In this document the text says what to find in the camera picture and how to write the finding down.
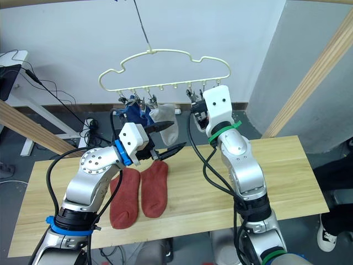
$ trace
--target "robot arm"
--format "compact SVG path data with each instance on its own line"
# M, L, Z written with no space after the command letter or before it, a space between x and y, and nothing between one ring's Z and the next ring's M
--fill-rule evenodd
M228 168L236 210L243 220L240 242L235 242L245 254L247 264L311 264L287 253L275 212L270 207L263 171L252 155L250 141L235 129L228 87L209 89L202 96L203 100L192 104L191 112L197 113L195 121L207 117L198 126L205 130L210 144L221 150L222 161Z
M56 216L46 219L50 227L29 264L86 264L87 254L83 249L89 244L93 230L100 230L95 223L99 221L98 211L111 179L132 163L139 165L140 160L150 157L163 160L181 150L185 143L159 154L149 136L149 133L161 131L172 124L166 121L143 128L141 124L126 123L119 139L115 140L115 146L93 148L84 153L78 172L67 187L60 210Z

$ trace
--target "red sock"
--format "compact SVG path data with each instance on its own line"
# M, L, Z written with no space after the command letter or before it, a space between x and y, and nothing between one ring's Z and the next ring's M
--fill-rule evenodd
M154 161L141 172L141 204L146 217L160 217L167 207L167 175L168 165L163 161Z
M119 176L110 182L113 193ZM116 196L110 204L110 223L115 229L125 229L133 225L138 215L138 186L140 173L133 168L124 168L122 182Z

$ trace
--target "white sock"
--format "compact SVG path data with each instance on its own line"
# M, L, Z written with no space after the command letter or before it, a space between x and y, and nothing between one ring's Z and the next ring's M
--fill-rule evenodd
M179 128L178 122L175 117L175 106L174 104L158 105L156 109L151 109L149 113L152 120L156 123L158 121L173 121L174 124L165 130L161 131L161 137L165 145L170 146L178 138Z

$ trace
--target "green ring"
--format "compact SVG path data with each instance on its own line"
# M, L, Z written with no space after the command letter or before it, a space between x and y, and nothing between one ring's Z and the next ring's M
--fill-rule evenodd
M215 134L213 134L209 139L208 142L211 143L215 138L219 137L221 133L228 131L230 129L236 129L237 127L241 126L242 121L238 121L237 123L234 123L233 125L223 127L221 130L217 131Z
M263 262L261 263L261 265L266 265L266 263L268 263L268 261L271 260L272 258L277 257L282 254L286 254L286 253L287 252L284 250L276 250L274 252L271 252L263 259Z

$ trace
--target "white hanger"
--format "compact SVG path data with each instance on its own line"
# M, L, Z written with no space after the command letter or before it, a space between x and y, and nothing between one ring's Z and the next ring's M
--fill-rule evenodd
M195 60L192 58L191 54L187 51L181 51L181 50L171 50L171 49L152 49L151 46L148 44L148 47L149 47L149 50L145 51L145 52L142 52L140 54L135 54L135 55L132 55L124 60L122 60L120 62L120 66L121 66L121 70L116 70L116 69L108 69L106 71L104 71L103 73L101 73L99 75L99 78L98 78L98 82L100 84L100 86L106 90L106 91L116 91L116 92L122 92L122 91L125 91L125 90L130 90L132 92L134 92L136 89L145 89L147 92L149 92L150 88L152 87L158 87L160 90L164 90L164 86L168 86L168 85L171 85L173 86L174 88L177 88L179 84L188 84L189 87L191 87L191 84L192 83L195 83L195 82L202 82L202 85L206 85L206 82L207 81L211 81L211 80L216 80L217 84L220 83L221 79L225 79L225 78L228 78L230 75L231 75L231 67L229 66L229 64L225 61L225 60L222 60L220 58L216 58L216 57L211 57L211 56L203 56L201 57L201 59L199 60ZM101 79L103 78L103 76L105 76L106 74L110 73L110 72L114 72L114 73L118 73L118 74L121 74L123 72L125 72L126 68L124 66L124 63L127 62L127 61L130 61L134 58L137 58L137 57L140 57L140 56L143 56L143 55L152 55L152 54L156 54L158 52L177 52L177 53L180 53L180 54L186 54L188 55L189 59L191 62L197 62L197 63L200 63L203 61L203 59L209 59L209 60L215 60L215 61L219 61L223 64L225 64L229 70L229 73L226 75L226 76L219 76L219 77L212 77L212 78L204 78L204 79L195 79L195 80L188 80L188 81L180 81L180 82L171 82L171 83L163 83L163 84L150 84L150 85L147 85L147 86L138 86L138 87L126 87L126 88L115 88L115 89L107 89Z

